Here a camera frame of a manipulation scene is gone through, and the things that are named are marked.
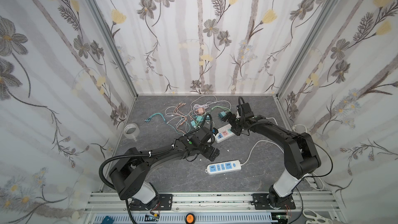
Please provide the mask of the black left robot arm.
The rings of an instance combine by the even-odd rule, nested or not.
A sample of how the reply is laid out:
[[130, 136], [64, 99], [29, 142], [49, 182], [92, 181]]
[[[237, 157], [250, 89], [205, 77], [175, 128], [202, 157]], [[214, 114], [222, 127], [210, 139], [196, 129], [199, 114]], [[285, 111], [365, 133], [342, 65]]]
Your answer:
[[220, 151], [213, 147], [218, 129], [201, 127], [175, 139], [171, 145], [148, 151], [135, 147], [105, 160], [98, 169], [101, 181], [116, 190], [120, 200], [139, 199], [149, 203], [157, 197], [153, 185], [145, 182], [151, 169], [174, 160], [203, 156], [213, 162]]

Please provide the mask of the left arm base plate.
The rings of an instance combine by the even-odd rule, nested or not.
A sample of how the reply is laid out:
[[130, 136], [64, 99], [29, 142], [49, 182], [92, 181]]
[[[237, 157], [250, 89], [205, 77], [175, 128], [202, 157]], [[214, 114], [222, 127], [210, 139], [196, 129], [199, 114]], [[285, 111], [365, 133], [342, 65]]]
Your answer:
[[132, 199], [129, 203], [129, 208], [131, 211], [170, 211], [172, 209], [172, 203], [172, 194], [159, 194], [148, 203], [143, 203], [138, 199]]

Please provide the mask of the white power strip blue outlets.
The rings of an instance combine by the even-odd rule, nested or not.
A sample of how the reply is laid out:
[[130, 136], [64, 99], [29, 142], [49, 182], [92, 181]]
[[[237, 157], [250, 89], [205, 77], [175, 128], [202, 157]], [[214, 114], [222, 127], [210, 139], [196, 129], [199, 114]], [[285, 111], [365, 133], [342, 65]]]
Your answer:
[[236, 172], [241, 170], [241, 163], [239, 160], [232, 160], [227, 162], [213, 163], [207, 166], [205, 172], [209, 175], [224, 174]]

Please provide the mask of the white six-outlet colourful power strip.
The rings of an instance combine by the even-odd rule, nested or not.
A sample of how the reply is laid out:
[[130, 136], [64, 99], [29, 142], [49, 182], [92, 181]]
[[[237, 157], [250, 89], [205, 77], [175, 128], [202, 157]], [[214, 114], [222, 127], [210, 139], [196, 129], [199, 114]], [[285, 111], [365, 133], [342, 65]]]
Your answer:
[[216, 135], [216, 142], [217, 143], [221, 143], [233, 136], [235, 136], [235, 134], [232, 132], [231, 130], [231, 125], [227, 124], [221, 128], [218, 129], [218, 134]]

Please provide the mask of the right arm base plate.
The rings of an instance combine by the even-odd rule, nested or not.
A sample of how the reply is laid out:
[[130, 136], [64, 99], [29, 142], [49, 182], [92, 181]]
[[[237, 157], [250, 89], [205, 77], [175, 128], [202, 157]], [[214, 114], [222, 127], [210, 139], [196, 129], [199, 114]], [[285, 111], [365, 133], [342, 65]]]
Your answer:
[[253, 194], [251, 205], [256, 210], [294, 210], [296, 209], [292, 195], [279, 197], [275, 193]]

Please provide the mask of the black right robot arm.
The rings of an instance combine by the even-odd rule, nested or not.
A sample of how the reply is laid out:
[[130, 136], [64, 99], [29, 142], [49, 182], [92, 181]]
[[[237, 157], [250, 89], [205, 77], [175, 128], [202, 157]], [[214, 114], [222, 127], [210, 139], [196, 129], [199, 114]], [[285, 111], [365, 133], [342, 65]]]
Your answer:
[[249, 103], [238, 104], [237, 114], [228, 112], [221, 120], [230, 124], [231, 131], [237, 136], [243, 131], [261, 134], [284, 151], [285, 170], [269, 188], [267, 196], [267, 202], [273, 208], [280, 208], [288, 203], [302, 179], [321, 166], [321, 159], [311, 135], [287, 130], [264, 116], [255, 116]]

